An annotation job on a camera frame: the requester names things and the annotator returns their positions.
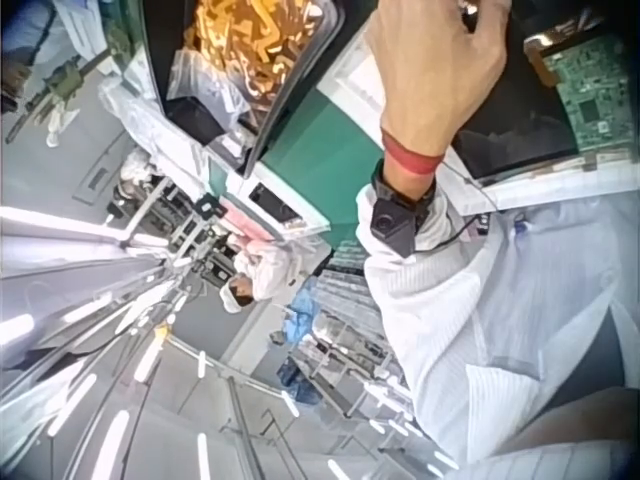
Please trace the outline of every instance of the red wristband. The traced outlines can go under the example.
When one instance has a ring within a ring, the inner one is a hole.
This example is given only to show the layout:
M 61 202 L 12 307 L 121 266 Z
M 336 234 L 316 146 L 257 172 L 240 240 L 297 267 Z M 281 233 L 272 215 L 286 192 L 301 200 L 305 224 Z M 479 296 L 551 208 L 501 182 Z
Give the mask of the red wristband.
M 384 129 L 382 130 L 382 145 L 385 151 L 404 169 L 416 175 L 433 174 L 440 162 L 444 159 L 444 154 L 437 157 L 422 155 L 405 148 L 400 142 L 393 138 Z

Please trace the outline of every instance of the hand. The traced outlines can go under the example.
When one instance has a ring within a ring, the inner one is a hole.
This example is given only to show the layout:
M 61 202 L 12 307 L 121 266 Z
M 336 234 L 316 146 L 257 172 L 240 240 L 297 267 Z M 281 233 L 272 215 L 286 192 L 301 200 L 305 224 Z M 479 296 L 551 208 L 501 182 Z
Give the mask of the hand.
M 481 0 L 475 33 L 456 0 L 380 0 L 367 41 L 386 96 L 382 128 L 405 148 L 442 155 L 500 77 L 511 0 Z

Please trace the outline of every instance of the green circuit board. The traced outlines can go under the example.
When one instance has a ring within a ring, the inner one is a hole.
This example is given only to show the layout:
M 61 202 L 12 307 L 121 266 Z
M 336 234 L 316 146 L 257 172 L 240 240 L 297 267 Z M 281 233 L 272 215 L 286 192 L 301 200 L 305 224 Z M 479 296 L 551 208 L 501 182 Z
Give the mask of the green circuit board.
M 580 151 L 633 140 L 624 54 L 622 42 L 603 36 L 544 59 L 560 78 L 557 90 Z

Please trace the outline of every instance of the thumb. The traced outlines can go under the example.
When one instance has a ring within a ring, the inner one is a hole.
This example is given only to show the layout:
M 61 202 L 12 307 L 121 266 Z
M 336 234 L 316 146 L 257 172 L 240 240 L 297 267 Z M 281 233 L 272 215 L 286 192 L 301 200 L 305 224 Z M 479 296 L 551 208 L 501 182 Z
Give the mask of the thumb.
M 511 0 L 482 0 L 474 43 L 482 48 L 504 48 Z

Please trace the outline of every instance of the green panel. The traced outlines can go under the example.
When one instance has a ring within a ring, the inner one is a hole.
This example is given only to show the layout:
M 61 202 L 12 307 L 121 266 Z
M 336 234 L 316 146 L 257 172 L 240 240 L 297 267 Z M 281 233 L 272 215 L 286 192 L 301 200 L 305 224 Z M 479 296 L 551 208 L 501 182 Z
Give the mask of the green panel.
M 314 89 L 263 161 L 329 219 L 332 231 L 324 237 L 336 246 L 353 237 L 356 195 L 381 155 L 349 117 Z

